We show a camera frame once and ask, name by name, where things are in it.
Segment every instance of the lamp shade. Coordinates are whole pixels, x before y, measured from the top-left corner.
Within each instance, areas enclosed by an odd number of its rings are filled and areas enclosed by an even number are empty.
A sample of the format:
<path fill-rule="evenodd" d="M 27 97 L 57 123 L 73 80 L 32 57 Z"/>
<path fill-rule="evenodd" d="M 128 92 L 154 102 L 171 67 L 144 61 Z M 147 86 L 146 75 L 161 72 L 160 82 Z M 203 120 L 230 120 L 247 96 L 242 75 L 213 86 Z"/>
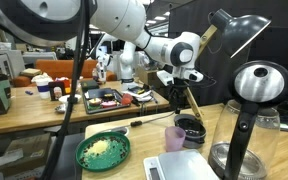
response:
<path fill-rule="evenodd" d="M 235 18 L 220 9 L 213 14 L 210 22 L 222 32 L 223 48 L 232 58 L 265 29 L 271 21 L 257 15 L 245 15 Z"/>

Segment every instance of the glass jar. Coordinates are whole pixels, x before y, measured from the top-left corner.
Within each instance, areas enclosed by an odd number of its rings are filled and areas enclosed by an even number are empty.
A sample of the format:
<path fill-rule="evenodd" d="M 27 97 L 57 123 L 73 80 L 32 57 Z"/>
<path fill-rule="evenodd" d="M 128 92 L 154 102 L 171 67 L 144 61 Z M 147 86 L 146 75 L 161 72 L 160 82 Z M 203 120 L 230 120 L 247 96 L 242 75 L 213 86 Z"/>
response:
<path fill-rule="evenodd" d="M 98 81 L 98 74 L 97 74 L 97 69 L 96 68 L 93 68 L 93 70 L 92 70 L 92 78 L 95 81 Z"/>
<path fill-rule="evenodd" d="M 208 161 L 220 178 L 224 176 L 227 154 L 240 108 L 241 105 L 235 100 L 228 101 L 214 132 Z M 275 154 L 279 132 L 278 111 L 275 108 L 260 108 L 238 179 L 265 179 Z"/>

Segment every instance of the kitchen scale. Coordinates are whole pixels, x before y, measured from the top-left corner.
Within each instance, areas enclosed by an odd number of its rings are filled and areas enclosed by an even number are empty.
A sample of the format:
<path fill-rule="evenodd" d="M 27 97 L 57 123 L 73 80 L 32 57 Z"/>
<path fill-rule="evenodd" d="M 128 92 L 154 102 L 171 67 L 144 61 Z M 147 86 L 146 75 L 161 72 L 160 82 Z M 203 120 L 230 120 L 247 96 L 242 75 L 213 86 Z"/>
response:
<path fill-rule="evenodd" d="M 196 149 L 162 153 L 143 163 L 147 180 L 219 180 Z"/>

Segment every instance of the pink cup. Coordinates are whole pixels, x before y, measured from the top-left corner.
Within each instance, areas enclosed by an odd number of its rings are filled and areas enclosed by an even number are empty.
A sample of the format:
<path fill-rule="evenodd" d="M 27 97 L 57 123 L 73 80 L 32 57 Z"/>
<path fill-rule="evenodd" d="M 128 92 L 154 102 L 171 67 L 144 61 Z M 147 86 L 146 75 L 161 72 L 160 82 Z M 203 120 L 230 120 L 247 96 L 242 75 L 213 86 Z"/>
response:
<path fill-rule="evenodd" d="M 177 126 L 167 127 L 165 129 L 165 149 L 167 152 L 179 151 L 183 147 L 186 133 Z"/>

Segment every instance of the green plate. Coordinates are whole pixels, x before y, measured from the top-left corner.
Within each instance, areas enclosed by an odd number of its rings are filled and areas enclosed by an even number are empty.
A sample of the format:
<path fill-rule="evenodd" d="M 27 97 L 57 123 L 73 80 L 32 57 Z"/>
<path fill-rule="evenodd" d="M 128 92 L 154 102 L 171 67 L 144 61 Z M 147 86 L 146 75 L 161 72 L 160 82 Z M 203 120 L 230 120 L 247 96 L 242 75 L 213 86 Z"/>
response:
<path fill-rule="evenodd" d="M 103 132 L 82 141 L 76 149 L 76 161 L 89 171 L 106 171 L 119 165 L 130 152 L 130 141 L 117 132 Z"/>

